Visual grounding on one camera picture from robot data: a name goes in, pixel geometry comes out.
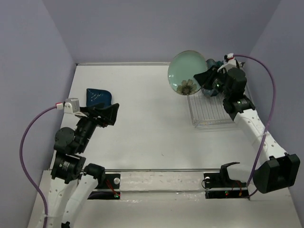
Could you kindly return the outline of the small dark teal round plate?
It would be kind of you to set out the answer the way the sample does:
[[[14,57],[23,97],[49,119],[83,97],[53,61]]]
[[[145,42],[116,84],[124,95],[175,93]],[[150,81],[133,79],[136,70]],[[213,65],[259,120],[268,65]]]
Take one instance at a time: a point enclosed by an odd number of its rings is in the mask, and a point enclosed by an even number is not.
[[[216,65],[216,61],[212,58],[209,58],[207,61],[207,67],[208,69],[210,69],[213,65]],[[217,92],[214,91],[214,90],[205,90],[204,92],[204,95],[207,96],[207,97],[213,97],[213,96],[216,96],[217,95]]]

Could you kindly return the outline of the navy blue leaf-shaped dish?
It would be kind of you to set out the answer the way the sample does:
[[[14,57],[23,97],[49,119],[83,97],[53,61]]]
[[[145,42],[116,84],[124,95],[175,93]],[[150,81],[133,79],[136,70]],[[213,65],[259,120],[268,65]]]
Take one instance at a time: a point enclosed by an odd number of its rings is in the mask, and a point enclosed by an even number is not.
[[[86,89],[86,106],[93,106],[103,103],[104,107],[112,104],[112,94],[107,90],[102,89]]]

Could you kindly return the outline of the light green flower plate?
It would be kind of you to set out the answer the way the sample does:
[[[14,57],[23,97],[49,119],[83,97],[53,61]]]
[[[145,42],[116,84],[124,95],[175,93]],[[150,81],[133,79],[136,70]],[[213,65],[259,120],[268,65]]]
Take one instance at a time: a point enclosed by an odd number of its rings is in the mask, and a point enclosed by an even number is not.
[[[205,57],[194,50],[177,54],[169,64],[168,81],[171,89],[179,95],[193,95],[201,86],[194,79],[195,74],[207,71]]]

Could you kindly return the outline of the teal scalloped plate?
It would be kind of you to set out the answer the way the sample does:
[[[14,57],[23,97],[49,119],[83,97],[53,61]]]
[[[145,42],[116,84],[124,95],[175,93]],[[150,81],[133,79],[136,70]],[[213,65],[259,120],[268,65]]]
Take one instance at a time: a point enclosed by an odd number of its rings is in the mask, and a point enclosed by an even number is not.
[[[216,62],[217,67],[221,67],[222,65],[224,65],[224,61],[217,61]]]

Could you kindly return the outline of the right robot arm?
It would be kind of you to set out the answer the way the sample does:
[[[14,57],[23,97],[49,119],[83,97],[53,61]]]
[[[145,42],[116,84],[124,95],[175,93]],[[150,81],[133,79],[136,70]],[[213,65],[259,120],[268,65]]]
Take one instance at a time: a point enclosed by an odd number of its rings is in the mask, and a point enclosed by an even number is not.
[[[254,185],[263,194],[293,186],[300,159],[282,148],[261,122],[254,104],[245,95],[245,72],[239,68],[219,72],[213,67],[194,78],[203,88],[223,94],[225,111],[257,151],[252,168],[246,170],[239,162],[222,165],[219,182],[230,186],[239,180]]]

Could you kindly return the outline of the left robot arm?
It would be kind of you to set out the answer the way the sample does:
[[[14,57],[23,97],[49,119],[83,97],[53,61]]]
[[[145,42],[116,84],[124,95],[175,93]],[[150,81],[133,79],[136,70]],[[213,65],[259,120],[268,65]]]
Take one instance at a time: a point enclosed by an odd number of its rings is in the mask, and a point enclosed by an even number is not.
[[[85,165],[86,158],[81,156],[97,127],[115,124],[119,104],[105,107],[99,103],[81,107],[78,100],[67,99],[57,104],[57,109],[76,116],[79,121],[75,129],[63,127],[55,135],[56,155],[51,169],[47,208],[37,224],[39,228],[72,228],[92,191],[104,184],[114,198],[120,197],[106,178],[105,168],[93,163]]]

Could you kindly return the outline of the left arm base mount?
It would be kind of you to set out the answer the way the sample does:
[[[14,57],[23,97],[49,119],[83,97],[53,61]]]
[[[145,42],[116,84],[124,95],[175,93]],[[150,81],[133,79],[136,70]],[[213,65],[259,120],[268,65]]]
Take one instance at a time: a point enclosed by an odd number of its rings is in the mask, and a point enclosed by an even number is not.
[[[103,183],[97,187],[89,195],[89,200],[119,200],[121,175],[119,173],[106,173]]]

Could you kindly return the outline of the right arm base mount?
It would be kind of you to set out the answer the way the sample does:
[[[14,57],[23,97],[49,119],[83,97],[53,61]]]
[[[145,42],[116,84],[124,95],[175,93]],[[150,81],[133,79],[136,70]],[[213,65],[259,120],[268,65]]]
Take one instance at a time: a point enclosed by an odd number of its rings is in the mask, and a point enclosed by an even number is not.
[[[248,199],[246,168],[239,162],[221,165],[218,171],[205,172],[201,182],[205,198],[210,199]]]

